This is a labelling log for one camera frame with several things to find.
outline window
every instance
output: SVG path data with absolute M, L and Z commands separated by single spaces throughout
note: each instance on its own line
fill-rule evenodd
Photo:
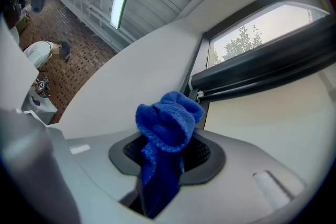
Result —
M 207 67 L 256 48 L 327 14 L 308 5 L 290 2 L 268 6 L 213 38 Z
M 188 96 L 207 103 L 291 83 L 335 63 L 335 42 L 336 17 L 334 14 L 324 16 L 281 38 L 195 73 L 187 82 Z

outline black window frame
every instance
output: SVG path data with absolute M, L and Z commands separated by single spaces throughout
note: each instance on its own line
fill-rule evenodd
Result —
M 336 17 L 330 14 L 207 68 L 211 40 L 262 9 L 287 1 L 256 0 L 203 33 L 181 91 L 204 104 L 279 87 L 335 63 Z

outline person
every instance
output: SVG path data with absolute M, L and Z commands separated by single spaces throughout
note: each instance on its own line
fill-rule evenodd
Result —
M 70 46 L 64 41 L 38 41 L 27 47 L 23 53 L 35 68 L 39 68 L 50 58 L 67 60 L 70 55 Z

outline sky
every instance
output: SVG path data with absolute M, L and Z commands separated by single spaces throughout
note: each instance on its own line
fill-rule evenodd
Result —
M 308 23 L 310 21 L 307 9 L 283 5 L 250 21 L 245 24 L 245 27 L 248 29 L 247 32 L 252 42 L 254 37 L 252 25 L 256 25 L 258 32 L 261 33 L 262 43 L 265 43 Z M 234 40 L 237 37 L 239 37 L 238 28 L 214 42 L 214 49 L 219 59 L 226 55 L 225 46 L 230 43 L 231 39 Z

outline tiled floor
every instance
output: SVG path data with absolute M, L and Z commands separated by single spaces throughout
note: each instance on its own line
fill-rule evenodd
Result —
M 47 0 L 39 14 L 31 14 L 31 24 L 20 36 L 20 47 L 34 42 L 66 41 L 71 48 L 67 63 L 50 59 L 41 69 L 49 78 L 50 100 L 58 109 L 51 123 L 57 123 L 84 83 L 117 53 L 81 23 L 59 0 Z

